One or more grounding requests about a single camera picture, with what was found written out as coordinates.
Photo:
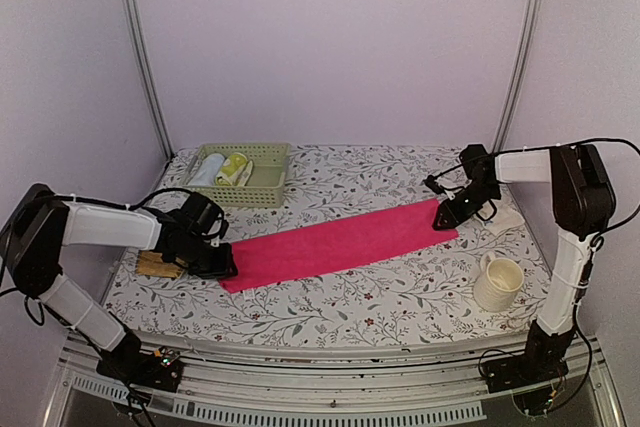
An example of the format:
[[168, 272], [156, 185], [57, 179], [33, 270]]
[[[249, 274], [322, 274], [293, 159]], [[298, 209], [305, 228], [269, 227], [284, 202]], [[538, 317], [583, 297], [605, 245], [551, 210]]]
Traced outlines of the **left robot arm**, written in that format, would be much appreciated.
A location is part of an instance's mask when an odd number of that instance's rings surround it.
[[225, 213], [209, 198], [188, 192], [162, 211], [148, 200], [118, 204], [53, 192], [32, 185], [1, 228], [1, 271], [16, 291], [39, 302], [104, 355], [128, 381], [148, 373], [138, 337], [65, 272], [75, 251], [116, 256], [127, 250], [155, 253], [203, 280], [237, 275], [232, 247], [223, 238]]

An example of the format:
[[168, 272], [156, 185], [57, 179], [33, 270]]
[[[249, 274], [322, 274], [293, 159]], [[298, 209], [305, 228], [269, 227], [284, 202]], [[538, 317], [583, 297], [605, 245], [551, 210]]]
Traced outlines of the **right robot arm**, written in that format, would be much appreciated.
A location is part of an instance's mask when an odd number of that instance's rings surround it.
[[552, 371], [576, 332], [574, 308], [588, 286], [592, 257], [605, 233], [616, 199], [602, 158], [591, 142], [488, 153], [481, 144], [459, 155], [468, 184], [437, 208], [432, 227], [452, 230], [501, 198], [500, 186], [547, 183], [558, 227], [552, 280], [532, 323], [517, 374], [537, 383]]

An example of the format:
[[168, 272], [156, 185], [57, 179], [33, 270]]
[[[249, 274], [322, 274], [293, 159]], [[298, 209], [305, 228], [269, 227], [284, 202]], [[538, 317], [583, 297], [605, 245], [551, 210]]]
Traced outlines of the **pink towel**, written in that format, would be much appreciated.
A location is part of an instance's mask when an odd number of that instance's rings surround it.
[[432, 227], [437, 200], [242, 240], [232, 244], [238, 274], [223, 280], [229, 293], [336, 273], [454, 240], [455, 229]]

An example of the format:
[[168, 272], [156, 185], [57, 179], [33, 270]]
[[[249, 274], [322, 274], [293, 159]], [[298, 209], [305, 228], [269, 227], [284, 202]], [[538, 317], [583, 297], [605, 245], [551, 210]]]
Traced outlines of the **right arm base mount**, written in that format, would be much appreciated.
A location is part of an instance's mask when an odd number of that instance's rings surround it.
[[500, 349], [483, 352], [478, 361], [478, 371], [490, 393], [560, 380], [569, 373], [564, 360], [530, 362], [524, 353], [514, 354]]

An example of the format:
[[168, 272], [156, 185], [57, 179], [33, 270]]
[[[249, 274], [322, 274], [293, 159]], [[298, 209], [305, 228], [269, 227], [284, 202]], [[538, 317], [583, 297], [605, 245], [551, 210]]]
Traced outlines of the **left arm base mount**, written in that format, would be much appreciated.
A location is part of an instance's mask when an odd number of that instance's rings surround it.
[[104, 351], [96, 372], [124, 385], [148, 387], [176, 393], [184, 364], [181, 360], [155, 353], [116, 353]]

